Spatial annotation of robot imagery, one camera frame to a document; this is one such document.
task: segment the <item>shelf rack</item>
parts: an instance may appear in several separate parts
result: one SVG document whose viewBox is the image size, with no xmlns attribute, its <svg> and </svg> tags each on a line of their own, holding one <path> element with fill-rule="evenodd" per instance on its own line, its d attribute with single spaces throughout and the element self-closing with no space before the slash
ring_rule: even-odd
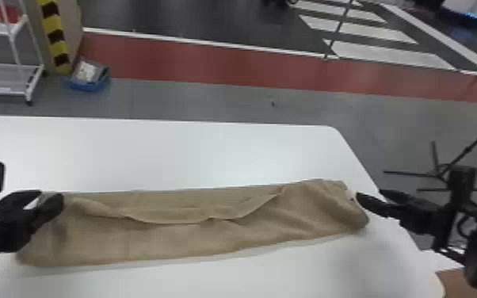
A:
<svg viewBox="0 0 477 298">
<path fill-rule="evenodd" d="M 24 96 L 27 105 L 33 105 L 32 94 L 35 90 L 40 76 L 44 72 L 44 61 L 40 54 L 37 40 L 33 34 L 32 26 L 29 23 L 28 14 L 22 0 L 18 0 L 22 12 L 18 22 L 12 24 L 9 22 L 4 0 L 0 0 L 0 10 L 4 22 L 0 22 L 0 36 L 5 36 L 10 42 L 11 52 L 13 53 L 14 64 L 0 63 L 0 95 Z M 28 27 L 33 47 L 35 48 L 39 65 L 24 65 L 21 63 L 18 55 L 15 40 L 18 33 L 24 26 Z"/>
</svg>

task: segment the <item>white table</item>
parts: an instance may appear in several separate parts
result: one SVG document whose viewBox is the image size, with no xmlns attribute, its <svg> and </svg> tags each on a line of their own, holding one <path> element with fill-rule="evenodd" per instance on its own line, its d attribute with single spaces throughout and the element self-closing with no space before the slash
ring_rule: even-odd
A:
<svg viewBox="0 0 477 298">
<path fill-rule="evenodd" d="M 334 128 L 0 117 L 5 193 L 252 185 L 306 178 L 377 188 Z M 439 298 L 441 283 L 394 220 L 356 235 L 207 258 L 35 269 L 0 256 L 0 297 Z"/>
</svg>

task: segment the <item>crosswalk marking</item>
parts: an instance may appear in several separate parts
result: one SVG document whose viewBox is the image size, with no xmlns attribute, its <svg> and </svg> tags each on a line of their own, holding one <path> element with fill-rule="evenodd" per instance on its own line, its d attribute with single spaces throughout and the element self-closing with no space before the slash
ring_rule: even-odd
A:
<svg viewBox="0 0 477 298">
<path fill-rule="evenodd" d="M 386 62 L 416 67 L 431 67 L 454 71 L 456 68 L 437 55 L 425 52 L 383 48 L 365 44 L 353 44 L 335 41 L 331 50 L 342 58 L 359 59 L 373 62 Z"/>
<path fill-rule="evenodd" d="M 317 30 L 333 32 L 339 24 L 339 21 L 322 19 L 318 17 L 309 17 L 304 15 L 300 15 L 300 17 L 307 25 L 309 25 L 309 27 Z M 358 36 L 370 36 L 382 40 L 402 41 L 409 44 L 418 43 L 416 40 L 413 40 L 407 34 L 399 30 L 359 25 L 354 23 L 344 23 L 340 28 L 340 32 Z"/>
<path fill-rule="evenodd" d="M 310 10 L 319 13 L 330 13 L 341 16 L 344 14 L 345 8 L 340 6 L 330 6 L 327 4 L 310 2 L 310 1 L 299 1 L 292 7 L 301 9 L 301 10 Z M 369 20 L 369 21 L 378 21 L 381 23 L 386 23 L 384 19 L 376 15 L 375 13 L 370 13 L 368 11 L 362 10 L 349 10 L 348 17 L 354 17 L 362 20 Z"/>
</svg>

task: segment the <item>white stripe on floor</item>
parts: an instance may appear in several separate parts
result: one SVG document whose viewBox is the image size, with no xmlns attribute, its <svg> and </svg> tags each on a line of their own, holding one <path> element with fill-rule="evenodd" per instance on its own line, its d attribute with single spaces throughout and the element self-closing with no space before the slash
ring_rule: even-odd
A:
<svg viewBox="0 0 477 298">
<path fill-rule="evenodd" d="M 349 2 L 349 0 L 328 0 L 328 1 L 331 1 L 331 2 L 338 2 L 338 3 L 344 3 L 344 4 L 347 4 Z M 359 2 L 357 1 L 353 1 L 352 3 L 354 6 L 362 6 L 362 4 L 360 4 Z"/>
<path fill-rule="evenodd" d="M 309 17 L 304 15 L 300 15 L 300 17 L 305 23 L 307 23 L 307 25 L 309 25 L 309 27 L 329 32 L 336 30 L 339 23 L 338 21 L 327 20 L 318 17 Z M 359 25 L 354 23 L 344 23 L 340 28 L 340 32 L 358 36 L 369 36 L 381 40 L 395 40 L 410 44 L 418 43 L 416 40 L 413 40 L 407 34 L 399 30 Z"/>
<path fill-rule="evenodd" d="M 383 48 L 365 44 L 335 41 L 331 50 L 342 58 L 386 62 L 415 67 L 430 67 L 454 71 L 456 68 L 431 53 L 412 52 L 395 48 Z"/>
<path fill-rule="evenodd" d="M 208 45 L 208 46 L 220 47 L 220 48 L 237 48 L 240 50 L 270 52 L 270 53 L 277 53 L 277 54 L 301 55 L 301 56 L 316 57 L 316 58 L 324 58 L 325 56 L 325 54 L 318 53 L 318 52 L 285 50 L 283 48 L 258 47 L 254 45 L 248 45 L 248 44 L 230 44 L 230 43 L 224 43 L 219 41 L 194 40 L 190 38 L 137 33 L 137 32 L 116 31 L 116 30 L 91 28 L 91 27 L 84 27 L 83 31 L 88 33 L 101 34 L 101 35 L 124 36 L 124 37 L 142 38 L 142 39 L 148 39 L 148 40 L 174 41 L 174 42 L 183 43 L 183 44 L 201 44 L 201 45 Z"/>
<path fill-rule="evenodd" d="M 403 20 L 408 21 L 412 25 L 420 28 L 423 32 L 436 38 L 442 44 L 445 44 L 446 46 L 450 47 L 453 51 L 461 54 L 464 58 L 472 61 L 474 64 L 477 65 L 477 53 L 475 53 L 474 51 L 470 50 L 469 48 L 466 48 L 462 44 L 455 41 L 453 38 L 427 25 L 423 21 L 420 21 L 416 17 L 413 17 L 412 15 L 410 15 L 406 11 L 401 10 L 397 6 L 391 6 L 387 4 L 382 4 L 382 6 L 386 8 L 387 10 L 389 10 L 390 12 L 392 12 L 393 14 L 397 15 L 398 17 L 401 17 Z"/>
<path fill-rule="evenodd" d="M 321 4 L 321 3 L 315 3 L 315 2 L 303 1 L 303 0 L 298 1 L 295 5 L 292 5 L 292 7 L 299 8 L 301 10 L 315 11 L 318 13 L 336 14 L 338 16 L 341 16 L 342 14 L 344 14 L 344 10 L 345 10 L 344 7 L 340 7 L 340 6 L 329 6 L 327 4 Z M 379 17 L 375 13 L 370 13 L 368 11 L 349 10 L 348 17 L 355 17 L 355 18 L 360 18 L 363 20 L 379 21 L 382 23 L 386 23 L 386 21 L 383 20 L 381 17 Z"/>
</svg>

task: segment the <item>metal pole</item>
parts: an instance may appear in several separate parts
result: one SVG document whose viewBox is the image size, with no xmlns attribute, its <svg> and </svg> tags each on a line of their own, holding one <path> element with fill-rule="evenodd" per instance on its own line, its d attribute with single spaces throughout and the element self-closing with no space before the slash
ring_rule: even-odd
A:
<svg viewBox="0 0 477 298">
<path fill-rule="evenodd" d="M 349 0 L 349 2 L 345 6 L 345 10 L 344 10 L 344 13 L 342 14 L 342 18 L 338 22 L 338 26 L 333 32 L 333 37 L 331 38 L 331 41 L 329 42 L 329 48 L 331 49 L 331 51 L 333 50 L 333 44 L 335 40 L 337 39 L 338 34 L 340 33 L 340 28 L 342 28 L 342 25 L 344 24 L 345 19 L 348 15 L 349 8 L 351 7 L 352 4 L 353 4 L 353 0 Z"/>
<path fill-rule="evenodd" d="M 444 177 L 444 175 L 446 173 L 448 173 L 454 166 L 456 166 L 456 164 L 464 158 L 464 156 L 466 156 L 468 153 L 470 153 L 473 148 L 475 148 L 475 146 L 477 146 L 477 139 L 475 141 L 473 141 L 473 143 L 471 143 L 468 147 L 464 148 L 464 150 L 462 150 L 462 153 L 460 153 L 459 156 L 457 156 L 455 159 L 453 159 L 452 162 L 450 162 L 439 174 L 438 174 L 438 177 Z"/>
<path fill-rule="evenodd" d="M 15 45 L 15 38 L 14 38 L 15 36 L 13 36 L 13 33 L 11 32 L 10 20 L 7 17 L 6 4 L 4 3 L 3 0 L 0 0 L 0 10 L 2 11 L 2 17 L 4 19 L 4 22 L 6 23 L 7 36 L 10 40 L 11 52 L 13 53 L 13 58 L 15 59 L 15 63 L 18 65 L 18 73 L 21 76 L 22 84 L 25 87 L 28 79 L 25 77 L 24 71 L 22 70 L 21 59 L 18 56 L 17 46 Z"/>
</svg>

